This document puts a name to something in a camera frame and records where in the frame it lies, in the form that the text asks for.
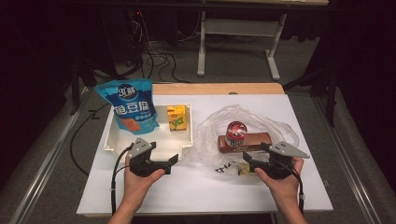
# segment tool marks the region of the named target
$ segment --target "table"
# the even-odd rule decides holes
[[[309,6],[327,6],[328,0],[220,0],[220,2],[235,2],[235,3],[259,3],[259,4],[294,4],[294,5],[309,5]],[[251,36],[267,36],[272,37],[272,46],[265,50],[265,57],[270,67],[271,76],[273,80],[280,80],[280,75],[277,71],[274,54],[280,35],[282,34],[285,25],[287,14],[282,14],[278,21],[241,21],[241,20],[225,20],[225,19],[207,19],[206,13],[201,13],[201,41],[198,54],[198,77],[205,75],[205,35],[251,35]]]
[[[154,104],[191,104],[192,128],[225,105],[240,104],[267,118],[283,121],[297,133],[299,149],[310,155],[289,98],[276,83],[158,84],[153,87]],[[110,181],[115,156],[99,143],[90,176],[77,213],[95,217],[111,215]],[[329,211],[332,204],[323,186],[314,158],[305,160],[302,173],[306,211]],[[122,197],[122,175],[117,176],[117,203]],[[138,216],[271,213],[275,203],[255,175],[227,176],[200,162],[182,162],[172,174],[150,189]]]

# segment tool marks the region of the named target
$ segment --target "small packet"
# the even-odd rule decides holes
[[[114,106],[120,129],[133,134],[151,133],[157,123],[152,82],[147,78],[112,80],[94,89]]]

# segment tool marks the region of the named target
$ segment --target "yellow carton label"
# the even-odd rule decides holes
[[[171,132],[174,131],[185,131],[187,128],[186,124],[186,106],[185,105],[169,105],[168,119],[169,129]]]

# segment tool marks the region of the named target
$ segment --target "brown box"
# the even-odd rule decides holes
[[[218,148],[221,153],[243,152],[243,151],[260,151],[262,142],[272,144],[271,137],[268,133],[248,133],[244,143],[239,147],[229,147],[225,143],[225,135],[219,136]]]

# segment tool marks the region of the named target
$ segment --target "hand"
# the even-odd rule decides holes
[[[125,157],[124,194],[120,207],[108,223],[131,223],[136,211],[142,206],[149,188],[164,174],[165,170],[157,170],[148,177],[140,177],[129,170],[129,154]]]
[[[294,169],[300,174],[303,169],[304,160],[298,157],[291,159]],[[294,175],[275,180],[261,168],[254,169],[254,172],[270,189],[277,210],[282,213],[288,223],[306,223],[298,207],[297,190],[299,182]]]

